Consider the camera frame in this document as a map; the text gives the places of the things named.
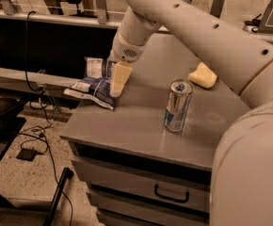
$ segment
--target energy drink can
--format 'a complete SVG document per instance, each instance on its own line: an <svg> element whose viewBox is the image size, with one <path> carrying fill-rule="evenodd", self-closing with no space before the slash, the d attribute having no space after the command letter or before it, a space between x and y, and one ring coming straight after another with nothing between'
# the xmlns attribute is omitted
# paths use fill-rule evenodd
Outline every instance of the energy drink can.
<svg viewBox="0 0 273 226"><path fill-rule="evenodd" d="M165 126L171 132L182 131L192 92L193 85L189 81L177 79L171 82L165 115Z"/></svg>

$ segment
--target floor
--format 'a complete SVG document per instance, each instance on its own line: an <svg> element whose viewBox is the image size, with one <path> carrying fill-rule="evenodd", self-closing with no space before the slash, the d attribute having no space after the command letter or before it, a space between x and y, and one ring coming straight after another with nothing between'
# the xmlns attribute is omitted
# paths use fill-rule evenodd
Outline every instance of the floor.
<svg viewBox="0 0 273 226"><path fill-rule="evenodd" d="M192 3L194 6L209 12L212 1L193 0ZM263 13L268 2L269 0L226 0L221 19L242 28L243 21ZM59 137L59 132L71 113L72 111L65 109L59 119L53 121L53 126L45 130L56 163L57 178L64 167L73 170L70 160L71 148L67 141ZM23 130L33 126L44 127L48 124L41 111L35 113L29 106L20 116L26 118ZM21 143L28 139L24 136L17 137L2 159L0 163L0 194L7 198L50 201L56 189L50 155L48 153L37 155L32 162L16 159ZM39 141L27 142L24 147L34 148L40 152L45 150L45 145ZM87 186L79 182L75 175L66 184L65 193L71 199L73 206L72 225L101 225L96 218L96 209L89 204L85 193L87 190ZM62 197L53 225L69 225L70 215L71 207ZM42 225L44 218L45 214L43 213L0 209L0 226Z"/></svg>
<svg viewBox="0 0 273 226"><path fill-rule="evenodd" d="M50 118L53 115L52 109L48 108L47 111ZM69 109L63 108L60 116L52 121L52 126L45 130L45 135L55 159L57 178L60 177L65 167L73 170L70 161L72 156L71 148L67 141L59 138L59 131L62 130L70 114ZM19 116L26 118L22 131L34 126L46 127L49 124L42 111L35 112L30 109L29 105L24 108L23 113ZM28 130L26 133L37 136L40 132L33 133ZM44 155L37 155L32 162L16 158L21 150L22 142L30 139L30 137L26 136L16 137L0 162L0 194L6 198L49 202L56 190L50 154L47 152ZM40 141L28 141L23 147L44 152L46 145ZM100 225L95 215L96 209L90 206L86 191L86 184L81 183L75 175L66 183L64 192L70 198L73 208L72 226ZM42 225L45 216L45 213L0 209L0 226ZM69 225L70 216L70 204L64 197L61 197L52 225Z"/></svg>

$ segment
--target speckled floor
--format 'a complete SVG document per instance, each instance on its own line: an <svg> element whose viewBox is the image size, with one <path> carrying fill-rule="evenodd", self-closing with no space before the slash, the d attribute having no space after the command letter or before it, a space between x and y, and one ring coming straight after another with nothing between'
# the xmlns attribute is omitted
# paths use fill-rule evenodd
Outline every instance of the speckled floor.
<svg viewBox="0 0 273 226"><path fill-rule="evenodd" d="M26 118L22 131L33 126L45 127L48 125L46 119L42 118L40 114L34 116L26 114L29 114L28 108L19 115ZM52 127L45 130L45 135L55 159L57 178L60 177L64 167L69 167L73 170L70 161L72 156L71 148L67 141L59 137L59 131L64 124L64 119L63 121L54 121ZM26 132L36 136L40 133ZM32 162L16 158L21 149L21 143L28 139L31 138L26 136L16 137L1 160L0 194L7 198L49 202L56 190L53 164L49 152L44 155L36 155ZM46 149L45 143L37 140L27 142L23 147L34 148L39 152L44 152ZM86 196L87 190L87 185L80 182L76 175L71 180L68 180L65 185L64 192L72 201L72 225L102 225L96 218L96 209L89 204ZM70 216L71 207L62 196L52 225L70 225ZM42 225L45 217L45 213L0 208L0 226Z"/></svg>

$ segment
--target gray tabletop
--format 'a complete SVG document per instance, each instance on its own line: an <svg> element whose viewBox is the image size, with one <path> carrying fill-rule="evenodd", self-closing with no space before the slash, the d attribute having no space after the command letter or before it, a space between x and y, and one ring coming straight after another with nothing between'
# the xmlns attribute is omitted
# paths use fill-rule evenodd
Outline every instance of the gray tabletop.
<svg viewBox="0 0 273 226"><path fill-rule="evenodd" d="M249 108L221 81L194 87L185 127L164 127L169 84L187 78L199 60L171 35L155 34L114 111L81 102L60 136L69 141L211 171L227 128Z"/></svg>

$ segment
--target cabinet drawer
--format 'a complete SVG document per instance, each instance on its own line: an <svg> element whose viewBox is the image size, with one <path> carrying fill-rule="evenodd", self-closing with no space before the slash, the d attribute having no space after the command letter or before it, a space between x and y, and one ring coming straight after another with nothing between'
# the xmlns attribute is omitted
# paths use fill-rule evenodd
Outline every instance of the cabinet drawer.
<svg viewBox="0 0 273 226"><path fill-rule="evenodd" d="M97 218L105 226L160 226L160 224L150 223L137 218L128 218L105 210L98 210Z"/></svg>
<svg viewBox="0 0 273 226"><path fill-rule="evenodd" d="M209 212L209 192L205 185L182 179L127 168L85 157L74 157L72 164L80 181L159 202Z"/></svg>
<svg viewBox="0 0 273 226"><path fill-rule="evenodd" d="M93 189L88 193L88 198L99 210L104 209L129 218L138 218L153 225L208 226L208 220L198 216Z"/></svg>

